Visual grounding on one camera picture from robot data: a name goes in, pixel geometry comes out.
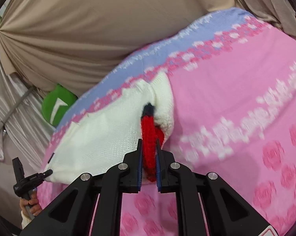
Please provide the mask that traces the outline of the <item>white sleeve forearm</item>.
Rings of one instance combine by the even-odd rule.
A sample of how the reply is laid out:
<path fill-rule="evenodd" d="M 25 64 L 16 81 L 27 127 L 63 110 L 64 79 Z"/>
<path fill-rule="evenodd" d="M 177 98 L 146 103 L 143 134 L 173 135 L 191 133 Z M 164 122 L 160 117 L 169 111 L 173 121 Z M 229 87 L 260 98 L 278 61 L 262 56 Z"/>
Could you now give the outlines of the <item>white sleeve forearm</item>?
<path fill-rule="evenodd" d="M 22 229 L 24 229 L 26 226 L 30 224 L 32 219 L 29 218 L 27 215 L 25 215 L 23 211 L 21 211 L 21 217 L 22 217 L 21 227 Z"/>

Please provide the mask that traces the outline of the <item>person's left hand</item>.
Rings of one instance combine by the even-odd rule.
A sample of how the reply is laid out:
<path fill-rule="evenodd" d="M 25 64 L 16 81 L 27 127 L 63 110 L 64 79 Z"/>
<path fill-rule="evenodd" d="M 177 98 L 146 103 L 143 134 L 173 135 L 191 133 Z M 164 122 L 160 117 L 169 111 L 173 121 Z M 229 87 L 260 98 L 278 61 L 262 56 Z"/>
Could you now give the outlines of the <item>person's left hand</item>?
<path fill-rule="evenodd" d="M 31 218 L 32 216 L 37 216 L 42 211 L 42 207 L 39 204 L 36 191 L 32 192 L 30 200 L 21 198 L 19 200 L 19 206 L 21 208 L 23 215 L 27 218 Z"/>

